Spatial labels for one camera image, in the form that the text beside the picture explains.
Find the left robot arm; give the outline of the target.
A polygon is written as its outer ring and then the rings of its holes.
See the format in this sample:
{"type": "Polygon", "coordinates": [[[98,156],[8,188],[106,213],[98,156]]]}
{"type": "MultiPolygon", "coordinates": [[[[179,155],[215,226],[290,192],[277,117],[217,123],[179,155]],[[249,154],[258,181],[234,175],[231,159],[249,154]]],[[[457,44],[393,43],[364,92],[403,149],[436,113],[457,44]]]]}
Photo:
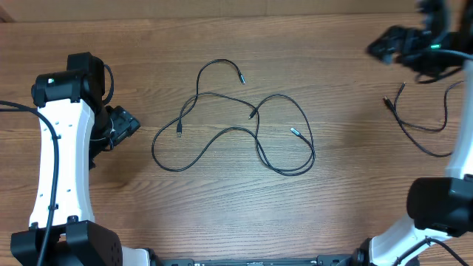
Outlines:
{"type": "Polygon", "coordinates": [[[40,121],[38,191],[29,228],[13,233],[12,255],[22,265],[158,265],[154,251],[128,248],[119,236],[95,223],[89,172],[101,152],[111,151],[139,128],[123,107],[111,107],[106,90],[111,69],[89,52],[71,54],[63,72],[39,75],[34,106],[16,103],[40,121]]]}

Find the black cable silver plugs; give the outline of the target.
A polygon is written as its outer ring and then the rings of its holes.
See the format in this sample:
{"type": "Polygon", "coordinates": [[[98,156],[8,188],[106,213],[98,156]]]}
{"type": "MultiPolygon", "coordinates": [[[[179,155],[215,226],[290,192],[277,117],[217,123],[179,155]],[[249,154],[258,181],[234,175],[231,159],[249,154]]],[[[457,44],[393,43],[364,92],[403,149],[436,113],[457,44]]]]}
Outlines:
{"type": "Polygon", "coordinates": [[[421,143],[419,143],[409,133],[409,131],[406,128],[410,127],[410,128],[416,129],[418,131],[428,132],[428,133],[442,132],[448,124],[448,118],[449,118],[448,97],[449,97],[449,93],[452,89],[454,89],[455,87],[461,85],[462,83],[464,83],[464,81],[458,81],[456,83],[453,83],[443,93],[443,123],[441,124],[441,126],[439,126],[437,128],[429,128],[429,127],[421,126],[421,125],[418,125],[418,124],[410,123],[410,122],[407,122],[407,121],[403,120],[400,117],[400,115],[398,114],[398,101],[399,101],[399,98],[400,98],[402,92],[404,91],[404,89],[406,87],[405,82],[403,82],[399,86],[399,89],[398,89],[398,91],[395,95],[394,100],[390,100],[387,96],[384,96],[383,97],[383,102],[384,102],[385,107],[387,107],[387,109],[391,112],[391,114],[395,118],[395,120],[396,120],[397,124],[399,125],[401,131],[412,142],[412,144],[414,146],[416,146],[420,151],[422,151],[424,154],[427,154],[431,157],[436,157],[436,158],[450,157],[453,154],[452,151],[440,154],[440,153],[435,153],[433,151],[428,150],[425,146],[423,146],[421,143]]]}

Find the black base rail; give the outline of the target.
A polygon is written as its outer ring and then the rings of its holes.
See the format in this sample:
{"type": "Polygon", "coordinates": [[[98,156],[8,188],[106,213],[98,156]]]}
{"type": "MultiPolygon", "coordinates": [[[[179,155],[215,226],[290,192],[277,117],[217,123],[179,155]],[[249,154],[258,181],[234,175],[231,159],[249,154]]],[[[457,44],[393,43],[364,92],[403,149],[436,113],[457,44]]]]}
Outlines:
{"type": "Polygon", "coordinates": [[[318,255],[316,258],[286,259],[161,259],[164,266],[345,266],[351,265],[350,254],[318,255]]]}

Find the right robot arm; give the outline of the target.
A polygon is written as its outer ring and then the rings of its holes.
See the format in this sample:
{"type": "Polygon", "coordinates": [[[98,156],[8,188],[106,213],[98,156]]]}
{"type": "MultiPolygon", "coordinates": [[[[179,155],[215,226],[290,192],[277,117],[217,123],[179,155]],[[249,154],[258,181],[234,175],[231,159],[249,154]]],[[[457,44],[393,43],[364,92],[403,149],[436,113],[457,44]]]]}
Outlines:
{"type": "Polygon", "coordinates": [[[410,186],[406,214],[382,234],[366,239],[340,265],[419,265],[419,256],[438,245],[460,265],[466,261],[447,241],[472,232],[472,0],[465,1],[459,27],[445,1],[419,1],[422,28],[392,26],[374,40],[367,53],[379,61],[401,64],[424,84],[463,72],[464,102],[460,128],[441,177],[420,177],[410,186]]]}

